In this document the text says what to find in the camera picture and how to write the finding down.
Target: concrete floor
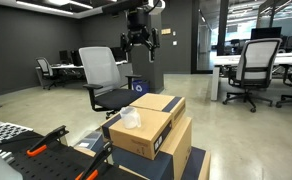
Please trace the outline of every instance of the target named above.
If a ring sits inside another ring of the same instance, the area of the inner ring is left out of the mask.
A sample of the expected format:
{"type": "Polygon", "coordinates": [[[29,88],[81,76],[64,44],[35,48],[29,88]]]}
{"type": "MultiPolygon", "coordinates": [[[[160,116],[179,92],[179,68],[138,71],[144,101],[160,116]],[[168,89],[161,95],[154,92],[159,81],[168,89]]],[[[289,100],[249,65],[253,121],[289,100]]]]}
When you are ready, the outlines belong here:
{"type": "MultiPolygon", "coordinates": [[[[292,180],[292,105],[281,109],[257,102],[257,112],[249,104],[221,103],[226,91],[221,83],[219,101],[210,101],[210,75],[165,75],[162,94],[186,97],[186,115],[193,118],[192,145],[212,153],[212,180],[292,180]]],[[[279,80],[273,80],[260,95],[278,100],[281,93],[292,94],[279,80]]],[[[75,144],[105,120],[105,113],[91,110],[88,93],[80,84],[65,88],[26,89],[0,96],[0,120],[47,132],[66,125],[67,139],[75,144]]]]}

